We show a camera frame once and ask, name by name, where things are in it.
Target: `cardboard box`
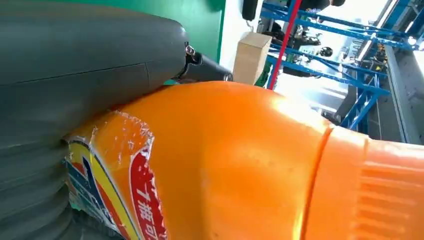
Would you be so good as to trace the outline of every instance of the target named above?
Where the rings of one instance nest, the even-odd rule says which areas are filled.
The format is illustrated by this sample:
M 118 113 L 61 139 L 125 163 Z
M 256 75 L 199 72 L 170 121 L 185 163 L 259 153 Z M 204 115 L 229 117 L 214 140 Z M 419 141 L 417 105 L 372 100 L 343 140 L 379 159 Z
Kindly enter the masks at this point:
M 271 36 L 250 32 L 238 42 L 234 63 L 234 82 L 254 85 L 264 70 Z

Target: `yellow stripe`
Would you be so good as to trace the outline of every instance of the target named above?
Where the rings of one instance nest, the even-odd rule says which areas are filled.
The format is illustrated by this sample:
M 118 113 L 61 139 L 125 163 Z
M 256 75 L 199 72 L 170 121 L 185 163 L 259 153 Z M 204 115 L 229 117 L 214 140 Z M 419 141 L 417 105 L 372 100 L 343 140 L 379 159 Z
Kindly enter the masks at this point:
M 112 205 L 115 208 L 115 211 L 118 214 L 118 217 L 121 220 L 122 224 L 124 224 L 124 227 L 130 239 L 136 240 L 141 238 L 143 240 L 143 236 L 139 236 L 133 228 L 130 218 L 126 213 L 124 206 L 121 204 L 120 198 L 115 192 L 114 187 L 112 186 L 111 182 L 109 181 L 109 178 L 106 176 L 106 173 L 103 171 L 97 159 L 89 152 L 89 150 L 85 146 L 82 146 L 78 143 L 72 143 L 71 150 L 74 154 L 72 156 L 73 162 L 82 163 L 82 156 L 85 156 L 85 159 L 89 159 L 91 171 L 95 176 L 95 179 L 101 185 L 104 192 L 107 194 L 110 201 L 112 202 Z

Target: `blue metal rack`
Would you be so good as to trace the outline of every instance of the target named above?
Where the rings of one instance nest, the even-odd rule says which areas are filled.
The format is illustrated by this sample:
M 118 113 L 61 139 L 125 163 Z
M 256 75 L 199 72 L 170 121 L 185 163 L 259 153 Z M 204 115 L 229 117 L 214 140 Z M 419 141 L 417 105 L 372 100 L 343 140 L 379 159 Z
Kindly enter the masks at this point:
M 288 7 L 279 6 L 279 5 L 275 5 L 271 3 L 263 3 L 262 12 L 260 15 L 261 17 L 265 17 L 265 18 L 283 20 L 285 22 L 288 22 L 290 17 L 290 14 L 288 12 L 290 12 Z M 424 12 L 422 11 L 418 14 L 417 18 L 414 21 L 414 24 L 406 33 L 389 29 L 393 27 L 390 23 L 385 25 L 387 28 L 382 28 L 382 27 L 376 27 L 372 25 L 362 25 L 359 23 L 336 19 L 336 18 L 328 17 L 328 16 L 322 16 L 316 13 L 310 13 L 310 12 L 306 12 L 302 10 L 298 11 L 297 16 L 298 17 L 295 19 L 295 23 L 298 25 L 320 29 L 327 32 L 344 35 L 347 37 L 352 37 L 355 39 L 364 40 L 364 42 L 371 41 L 373 44 L 383 44 L 383 45 L 409 49 L 409 50 L 421 50 L 419 47 L 419 44 L 421 42 L 419 40 L 421 38 L 424 39 L 424 35 L 421 35 L 421 36 L 419 35 L 419 32 L 422 30 L 422 25 L 424 22 Z M 339 29 L 333 26 L 327 26 L 325 24 L 318 23 L 318 21 L 311 22 L 308 20 L 304 20 L 305 17 L 310 19 L 315 19 L 315 20 L 320 19 L 323 21 L 344 25 L 344 26 L 347 26 L 347 28 Z M 407 38 L 409 36 L 419 38 L 417 41 L 418 44 L 409 44 L 407 41 Z M 272 44 L 269 52 L 278 53 L 280 49 L 281 49 L 281 46 Z M 363 124 L 361 121 L 367 116 L 369 110 L 376 104 L 380 96 L 390 94 L 389 91 L 380 88 L 380 80 L 387 77 L 387 75 L 384 73 L 375 72 L 375 71 L 372 71 L 366 68 L 361 68 L 351 64 L 328 60 L 316 55 L 300 52 L 291 48 L 287 48 L 285 50 L 285 53 L 298 55 L 298 56 L 305 56 L 309 59 L 319 61 L 320 63 L 324 64 L 330 69 L 338 73 L 341 73 L 341 77 L 339 77 L 340 75 L 328 74 L 328 73 L 317 71 L 317 70 L 314 70 L 299 64 L 283 61 L 282 65 L 286 68 L 291 68 L 291 69 L 299 70 L 302 72 L 310 73 L 316 76 L 332 79 L 340 83 L 354 86 L 358 89 L 356 102 L 351 108 L 351 110 L 347 113 L 347 115 L 342 120 L 340 124 L 342 127 L 345 127 L 351 130 L 356 130 L 356 131 L 360 129 L 361 126 L 366 128 L 366 124 Z M 267 61 L 275 65 L 277 59 L 271 55 L 268 55 Z M 346 71 L 343 71 L 343 70 L 339 71 L 340 66 L 342 66 L 343 69 L 346 69 Z
M 279 45 L 271 44 L 271 47 L 269 50 L 270 53 L 278 53 L 279 51 L 280 51 Z M 360 68 L 357 66 L 353 66 L 353 65 L 349 65 L 349 64 L 345 64 L 341 62 L 328 60 L 316 55 L 300 52 L 291 48 L 287 48 L 285 52 L 288 54 L 305 56 L 307 58 L 317 60 L 321 62 L 322 64 L 326 65 L 327 67 L 329 67 L 330 69 L 333 69 L 336 72 L 341 73 L 342 77 L 338 77 L 334 74 L 329 74 L 329 73 L 313 70 L 305 66 L 291 63 L 288 61 L 282 62 L 282 65 L 284 67 L 303 71 L 303 72 L 310 73 L 317 76 L 322 76 L 328 79 L 335 80 L 339 83 L 348 84 L 358 88 L 357 100 L 355 104 L 353 105 L 352 109 L 348 112 L 348 114 L 345 116 L 345 118 L 341 122 L 342 127 L 345 127 L 351 130 L 356 130 L 358 127 L 358 124 L 367 116 L 368 111 L 377 102 L 377 99 L 379 98 L 379 96 L 390 94 L 389 91 L 380 88 L 380 79 L 387 77 L 385 73 L 375 72 L 366 68 Z M 275 65 L 277 59 L 274 56 L 268 55 L 267 61 Z M 347 69 L 347 71 L 346 72 L 343 70 L 339 71 L 339 66 L 342 66 L 344 69 Z M 372 76 L 372 79 L 370 82 L 366 81 L 368 76 Z
M 283 20 L 287 22 L 290 16 L 287 11 L 288 11 L 288 8 L 285 6 L 279 6 L 279 5 L 264 2 L 262 5 L 262 12 L 260 13 L 260 15 L 261 17 L 264 17 L 264 18 Z M 372 41 L 373 43 L 380 43 L 383 45 L 388 45 L 388 46 L 397 47 L 397 48 L 410 49 L 410 50 L 419 49 L 419 45 L 417 44 L 411 45 L 406 40 L 395 41 L 395 40 L 389 39 L 391 37 L 406 38 L 408 35 L 405 34 L 404 32 L 394 31 L 387 28 L 379 28 L 379 27 L 375 27 L 371 25 L 362 25 L 356 22 L 350 22 L 350 21 L 333 18 L 333 17 L 322 16 L 316 13 L 306 12 L 302 10 L 298 11 L 298 16 L 299 17 L 296 18 L 295 23 L 305 27 L 320 29 L 323 31 L 332 32 L 332 33 L 344 35 L 347 37 L 361 39 L 364 41 Z M 347 27 L 351 27 L 351 28 L 339 29 L 336 27 L 327 26 L 322 23 L 303 20 L 300 17 L 320 19 L 327 22 L 332 22 L 332 23 L 344 25 Z

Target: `factory floor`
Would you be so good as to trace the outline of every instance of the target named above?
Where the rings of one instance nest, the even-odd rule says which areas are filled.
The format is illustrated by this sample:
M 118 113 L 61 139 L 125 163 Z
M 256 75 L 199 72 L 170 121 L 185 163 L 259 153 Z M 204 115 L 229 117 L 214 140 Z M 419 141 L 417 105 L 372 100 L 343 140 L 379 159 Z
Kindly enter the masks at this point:
M 188 32 L 190 45 L 215 61 L 220 59 L 226 0 L 61 0 L 55 2 L 114 6 L 176 20 Z

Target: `white wall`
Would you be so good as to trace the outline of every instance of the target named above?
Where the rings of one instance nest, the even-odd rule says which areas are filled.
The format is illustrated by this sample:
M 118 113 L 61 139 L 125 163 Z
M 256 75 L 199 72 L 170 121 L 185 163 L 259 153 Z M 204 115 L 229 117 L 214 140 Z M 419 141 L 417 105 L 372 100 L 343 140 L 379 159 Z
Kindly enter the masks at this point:
M 254 32 L 258 27 L 259 16 L 261 14 L 262 3 L 264 0 L 258 0 L 256 17 L 252 21 Z M 243 0 L 226 0 L 224 24 L 222 29 L 221 57 L 219 64 L 229 70 L 233 70 L 236 59 L 237 45 L 250 31 L 246 20 L 242 17 Z

